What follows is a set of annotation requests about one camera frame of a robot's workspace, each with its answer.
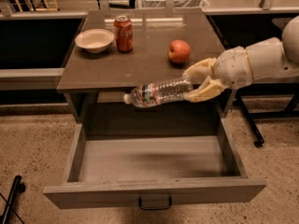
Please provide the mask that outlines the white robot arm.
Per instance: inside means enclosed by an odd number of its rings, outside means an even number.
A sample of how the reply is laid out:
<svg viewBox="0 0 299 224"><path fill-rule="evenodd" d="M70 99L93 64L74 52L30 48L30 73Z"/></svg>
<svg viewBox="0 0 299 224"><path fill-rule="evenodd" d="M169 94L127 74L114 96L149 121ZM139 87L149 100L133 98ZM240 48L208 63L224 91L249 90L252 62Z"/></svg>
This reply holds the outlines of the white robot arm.
<svg viewBox="0 0 299 224"><path fill-rule="evenodd" d="M248 47L227 49L218 58L207 58L184 71L198 89L184 99L199 103L226 89L238 90L260 80L299 76L299 16L284 27L282 38L272 37Z"/></svg>

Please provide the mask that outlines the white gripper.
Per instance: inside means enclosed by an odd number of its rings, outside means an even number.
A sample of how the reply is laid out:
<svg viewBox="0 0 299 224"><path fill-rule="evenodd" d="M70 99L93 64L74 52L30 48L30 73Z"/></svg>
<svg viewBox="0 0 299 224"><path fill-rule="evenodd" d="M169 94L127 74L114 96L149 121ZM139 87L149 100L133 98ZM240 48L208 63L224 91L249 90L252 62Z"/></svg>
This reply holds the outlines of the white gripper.
<svg viewBox="0 0 299 224"><path fill-rule="evenodd" d="M206 58L183 72L193 84L201 84L183 95L191 103L200 103L219 96L228 88L238 90L253 82L249 57L242 47L227 49L217 59Z"/></svg>

